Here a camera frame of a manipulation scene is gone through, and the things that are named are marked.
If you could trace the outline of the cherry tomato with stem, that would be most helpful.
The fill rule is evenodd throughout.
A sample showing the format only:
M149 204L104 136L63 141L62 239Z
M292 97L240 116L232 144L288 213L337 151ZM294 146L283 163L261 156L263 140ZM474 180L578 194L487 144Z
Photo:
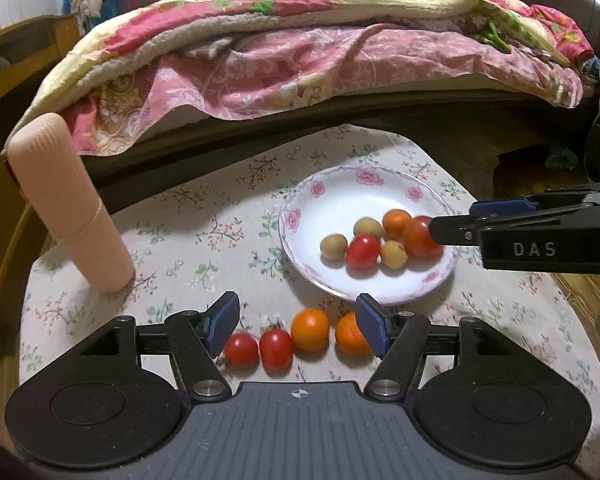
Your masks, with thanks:
M253 366L260 359L258 343L247 333L234 333L224 346L223 358L230 367Z

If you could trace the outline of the small orange mandarin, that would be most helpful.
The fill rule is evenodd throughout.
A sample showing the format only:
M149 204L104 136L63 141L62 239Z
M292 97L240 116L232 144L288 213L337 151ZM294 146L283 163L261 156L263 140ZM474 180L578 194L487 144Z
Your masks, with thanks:
M400 240L413 217L403 209L391 209L382 217L382 227L388 240Z

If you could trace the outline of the dark sofa frame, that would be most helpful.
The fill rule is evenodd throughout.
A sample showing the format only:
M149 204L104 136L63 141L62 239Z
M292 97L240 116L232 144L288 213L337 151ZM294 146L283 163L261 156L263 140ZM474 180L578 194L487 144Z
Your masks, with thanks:
M509 153L495 165L497 185L510 181L515 162L573 170L600 181L600 70L585 65L583 82L583 98L573 108L485 84L434 84L422 90L340 96L245 122L186 122L148 136L121 154L81 155L105 203L114 209L343 124L406 136L468 178L477 175L469 165L471 156L491 142L506 144Z

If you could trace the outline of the brown longan left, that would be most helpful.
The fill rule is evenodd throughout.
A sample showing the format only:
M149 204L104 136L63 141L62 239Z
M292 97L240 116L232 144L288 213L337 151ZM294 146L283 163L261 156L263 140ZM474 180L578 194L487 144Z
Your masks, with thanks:
M329 261L341 260L348 250L348 240L342 234L330 234L324 237L320 243L321 255Z

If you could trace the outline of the oval red tomato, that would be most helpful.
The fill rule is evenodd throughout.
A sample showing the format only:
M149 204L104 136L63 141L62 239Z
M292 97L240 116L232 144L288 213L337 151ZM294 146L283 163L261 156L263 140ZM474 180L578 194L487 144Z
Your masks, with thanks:
M370 233L358 234L347 250L347 266L355 271L366 271L376 266L380 243Z

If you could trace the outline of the pink floral quilt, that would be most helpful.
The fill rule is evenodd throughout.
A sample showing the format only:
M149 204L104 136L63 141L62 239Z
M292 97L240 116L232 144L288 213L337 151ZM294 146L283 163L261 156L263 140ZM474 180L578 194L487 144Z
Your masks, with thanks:
M88 32L22 115L109 157L186 122L245 122L340 96L485 84L577 106L594 50L520 0L159 0Z

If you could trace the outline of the pale longan fruit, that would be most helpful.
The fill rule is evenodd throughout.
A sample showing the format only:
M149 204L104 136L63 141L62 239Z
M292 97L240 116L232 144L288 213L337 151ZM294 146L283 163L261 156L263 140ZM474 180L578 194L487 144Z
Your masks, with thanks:
M381 240L385 236L385 230L382 224L370 217L358 219L358 221L355 222L353 233L355 236L370 234L373 235L376 240Z

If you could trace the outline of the wooden cabinet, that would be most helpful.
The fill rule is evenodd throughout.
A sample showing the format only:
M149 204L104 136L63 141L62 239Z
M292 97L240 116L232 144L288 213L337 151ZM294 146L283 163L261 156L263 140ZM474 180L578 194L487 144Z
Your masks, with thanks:
M1 151L44 77L79 38L73 14L37 16L0 29L0 267L24 209Z

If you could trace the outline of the red cherry tomato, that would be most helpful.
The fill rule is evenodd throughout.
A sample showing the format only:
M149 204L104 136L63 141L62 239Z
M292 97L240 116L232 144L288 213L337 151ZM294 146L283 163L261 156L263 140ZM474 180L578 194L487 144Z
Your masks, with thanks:
M280 328L267 330L259 341L261 360L268 370L286 370L294 355L291 336Z

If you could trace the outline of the large red tomato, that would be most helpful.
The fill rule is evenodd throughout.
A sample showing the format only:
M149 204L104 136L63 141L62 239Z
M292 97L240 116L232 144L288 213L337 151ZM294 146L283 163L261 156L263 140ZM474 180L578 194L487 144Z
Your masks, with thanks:
M430 236L430 222L430 217L416 216L411 218L403 229L402 244L411 257L433 259L442 254L443 247Z

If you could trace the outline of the white floral plate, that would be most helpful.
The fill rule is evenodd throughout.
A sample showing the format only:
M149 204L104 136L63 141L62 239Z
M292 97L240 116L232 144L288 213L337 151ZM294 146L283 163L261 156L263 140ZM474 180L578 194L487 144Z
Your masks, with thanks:
M432 292L452 274L457 251L445 247L432 259L413 258L401 270L378 263L355 271L343 261L322 256L326 236L353 238L355 222L377 221L391 209L412 216L452 214L429 185L399 170L368 165L327 168L307 177L290 193L279 211L279 238L289 262L308 282L346 301L367 292L385 306L406 304Z

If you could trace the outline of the pink ribbed bottle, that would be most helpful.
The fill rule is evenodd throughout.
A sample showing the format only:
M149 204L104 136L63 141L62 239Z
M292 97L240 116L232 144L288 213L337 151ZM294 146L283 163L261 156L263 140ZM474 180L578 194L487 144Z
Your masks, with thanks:
M5 154L27 201L88 284L105 294L124 289L135 273L132 258L64 118L33 119L12 135Z

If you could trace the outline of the smooth orange tomato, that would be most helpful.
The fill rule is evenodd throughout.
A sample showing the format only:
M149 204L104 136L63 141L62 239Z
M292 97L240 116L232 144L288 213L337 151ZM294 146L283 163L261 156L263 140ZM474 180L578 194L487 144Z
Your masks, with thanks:
M329 320L317 309L304 309L291 323L290 334L294 348L300 351L322 351L329 341Z

